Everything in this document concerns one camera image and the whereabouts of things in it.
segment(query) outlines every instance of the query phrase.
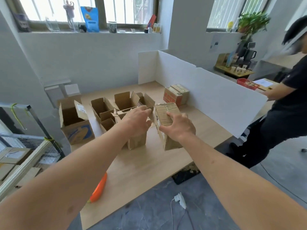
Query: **black t-shirt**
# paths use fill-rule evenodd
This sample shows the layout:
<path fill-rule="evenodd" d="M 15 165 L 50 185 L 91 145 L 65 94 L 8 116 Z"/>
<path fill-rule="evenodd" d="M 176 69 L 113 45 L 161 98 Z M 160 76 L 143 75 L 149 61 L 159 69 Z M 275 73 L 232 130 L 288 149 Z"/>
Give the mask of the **black t-shirt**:
<path fill-rule="evenodd" d="M 307 55 L 293 67 L 282 83 L 296 90 L 277 100 L 272 110 L 285 110 L 293 114 L 306 114 L 307 117 Z"/>

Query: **red basket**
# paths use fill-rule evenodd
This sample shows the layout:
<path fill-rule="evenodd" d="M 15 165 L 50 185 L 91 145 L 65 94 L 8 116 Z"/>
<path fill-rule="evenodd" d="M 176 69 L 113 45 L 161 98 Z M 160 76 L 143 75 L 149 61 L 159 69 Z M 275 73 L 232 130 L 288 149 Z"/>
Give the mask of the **red basket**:
<path fill-rule="evenodd" d="M 260 87 L 260 85 L 257 85 L 255 83 L 252 83 L 252 85 L 249 85 L 248 83 L 250 83 L 251 81 L 245 78 L 239 78 L 237 79 L 237 84 L 242 85 L 246 88 L 252 89 L 252 90 L 256 90 L 257 88 Z"/>

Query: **concrete floor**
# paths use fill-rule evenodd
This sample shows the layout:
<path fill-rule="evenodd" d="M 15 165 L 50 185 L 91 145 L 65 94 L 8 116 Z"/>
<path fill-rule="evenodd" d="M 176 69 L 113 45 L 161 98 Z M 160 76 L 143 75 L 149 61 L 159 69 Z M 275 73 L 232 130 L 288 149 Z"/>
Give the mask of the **concrete floor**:
<path fill-rule="evenodd" d="M 236 138 L 231 138 L 216 149 L 221 153 L 228 152 L 229 142 L 238 143 L 239 141 Z M 289 139 L 272 149 L 262 165 L 273 178 L 298 197 L 307 201 L 307 153 L 301 153 L 301 148 L 307 148 L 307 137 Z M 265 172 L 261 165 L 254 166 L 251 170 L 272 182 L 307 209 L 307 204 L 282 188 Z M 239 229 L 205 178 L 199 174 L 180 185 L 176 185 L 171 178 L 168 178 L 98 222 L 89 230 L 171 230 L 170 202 L 179 192 L 182 192 L 185 198 L 195 230 Z M 184 210 L 179 203 L 174 201 L 172 207 L 174 229 L 177 229 Z M 71 229 L 81 229 L 79 219 L 75 220 Z M 192 229 L 187 213 L 183 216 L 178 229 Z"/>

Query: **power plug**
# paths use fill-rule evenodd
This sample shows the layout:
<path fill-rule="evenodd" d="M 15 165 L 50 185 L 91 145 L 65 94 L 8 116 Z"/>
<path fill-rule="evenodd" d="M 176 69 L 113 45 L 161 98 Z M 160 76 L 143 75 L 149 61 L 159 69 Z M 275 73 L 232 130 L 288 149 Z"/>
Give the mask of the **power plug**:
<path fill-rule="evenodd" d="M 183 209 L 187 208 L 187 205 L 185 204 L 185 199 L 183 198 L 181 192 L 179 194 L 177 194 L 176 196 L 174 196 L 174 200 L 175 202 L 179 201 L 180 206 L 183 207 Z"/>

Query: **dark hair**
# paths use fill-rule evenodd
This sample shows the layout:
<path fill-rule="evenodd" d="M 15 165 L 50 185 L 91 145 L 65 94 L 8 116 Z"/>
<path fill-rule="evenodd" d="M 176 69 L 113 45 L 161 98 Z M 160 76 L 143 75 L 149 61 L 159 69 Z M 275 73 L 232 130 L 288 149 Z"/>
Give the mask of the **dark hair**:
<path fill-rule="evenodd" d="M 296 20 L 287 31 L 282 44 L 285 44 L 295 38 L 305 27 L 307 27 L 307 15 Z"/>

